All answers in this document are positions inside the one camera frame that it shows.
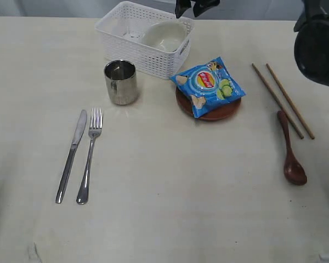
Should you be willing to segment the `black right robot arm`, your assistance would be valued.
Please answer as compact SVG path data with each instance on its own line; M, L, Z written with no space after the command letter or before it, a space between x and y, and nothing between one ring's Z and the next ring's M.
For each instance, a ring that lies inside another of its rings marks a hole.
M294 59L304 77L329 87L329 10L323 1L304 0L294 25Z

